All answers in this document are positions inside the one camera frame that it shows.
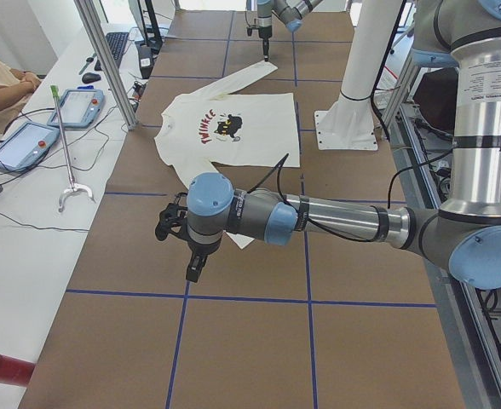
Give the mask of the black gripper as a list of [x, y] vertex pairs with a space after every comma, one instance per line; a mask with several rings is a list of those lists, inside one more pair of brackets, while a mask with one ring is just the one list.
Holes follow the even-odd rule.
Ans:
[[269, 62], [269, 39], [273, 35], [272, 17], [258, 17], [256, 23], [259, 38], [262, 39], [263, 59]]
[[187, 265], [186, 280], [190, 282], [198, 282], [199, 277], [204, 267], [204, 257], [213, 254], [219, 249], [219, 240], [213, 243], [199, 243], [193, 239], [188, 242], [189, 248], [194, 254], [191, 255]]

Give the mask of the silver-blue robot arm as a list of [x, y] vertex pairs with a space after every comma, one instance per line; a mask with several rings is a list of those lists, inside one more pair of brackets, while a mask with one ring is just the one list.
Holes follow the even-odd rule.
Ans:
[[386, 242], [475, 288], [501, 287], [501, 1], [422, 1], [415, 35], [420, 66], [458, 69], [446, 202], [438, 210], [343, 203], [344, 193], [377, 188], [369, 153], [306, 158], [309, 196], [245, 191], [203, 173], [190, 183], [181, 225], [192, 252], [187, 280], [199, 279], [224, 233], [284, 245], [296, 231], [316, 231]]
[[277, 17], [289, 32], [297, 31], [302, 25], [303, 18], [310, 14], [321, 0], [302, 0], [291, 6], [285, 0], [257, 0], [256, 18], [247, 24], [247, 35], [254, 31], [262, 40], [262, 54], [265, 61], [269, 61], [269, 39], [273, 36], [273, 16]]

